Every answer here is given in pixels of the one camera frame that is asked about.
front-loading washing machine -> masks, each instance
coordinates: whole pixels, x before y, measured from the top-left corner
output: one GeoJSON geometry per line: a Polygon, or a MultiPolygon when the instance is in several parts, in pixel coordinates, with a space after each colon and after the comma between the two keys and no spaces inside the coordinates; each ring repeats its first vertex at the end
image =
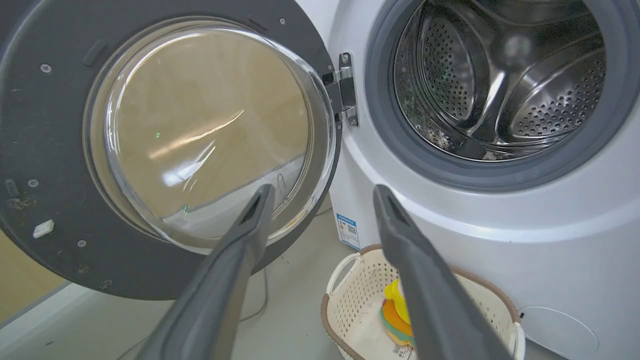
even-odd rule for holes
{"type": "Polygon", "coordinates": [[[633,1],[352,1],[358,125],[331,187],[340,239],[380,241],[394,189],[445,259],[513,299],[568,359],[632,359],[640,39],[633,1]]]}
{"type": "Polygon", "coordinates": [[[254,270],[330,186],[341,240],[378,243],[387,184],[533,341],[640,352],[635,0],[0,6],[0,225],[52,271],[174,299],[261,184],[254,270]]]}

beige wall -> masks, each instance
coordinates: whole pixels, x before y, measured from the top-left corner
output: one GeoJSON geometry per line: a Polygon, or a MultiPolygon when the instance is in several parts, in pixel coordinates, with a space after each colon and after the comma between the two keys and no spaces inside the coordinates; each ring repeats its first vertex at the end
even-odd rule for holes
{"type": "Polygon", "coordinates": [[[63,282],[64,279],[25,255],[0,231],[0,322],[63,282]]]}

door hinge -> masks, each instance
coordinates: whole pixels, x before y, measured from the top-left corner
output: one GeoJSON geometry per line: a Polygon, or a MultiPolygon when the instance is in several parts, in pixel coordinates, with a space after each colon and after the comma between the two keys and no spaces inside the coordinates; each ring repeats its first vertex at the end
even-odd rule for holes
{"type": "Polygon", "coordinates": [[[351,53],[340,54],[338,71],[324,75],[323,82],[329,93],[335,120],[346,122],[350,126],[359,126],[355,80],[351,60],[351,53]]]}

door glass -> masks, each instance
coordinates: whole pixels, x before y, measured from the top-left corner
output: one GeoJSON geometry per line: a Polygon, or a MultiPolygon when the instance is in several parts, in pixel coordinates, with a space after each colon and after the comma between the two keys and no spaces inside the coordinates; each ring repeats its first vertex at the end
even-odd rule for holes
{"type": "Polygon", "coordinates": [[[90,162],[116,210],[142,228],[206,252],[271,183],[273,242],[324,190],[335,151],[328,96],[282,46],[222,20],[173,20],[123,45],[103,73],[88,106],[90,162]]]}

stainless steel drum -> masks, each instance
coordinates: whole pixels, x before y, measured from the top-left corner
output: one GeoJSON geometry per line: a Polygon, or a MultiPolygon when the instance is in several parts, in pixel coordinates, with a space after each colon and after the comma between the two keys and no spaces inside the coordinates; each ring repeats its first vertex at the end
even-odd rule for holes
{"type": "Polygon", "coordinates": [[[428,1],[396,52],[407,121],[426,141],[477,161],[547,149],[589,120],[605,48],[581,1],[428,1]]]}

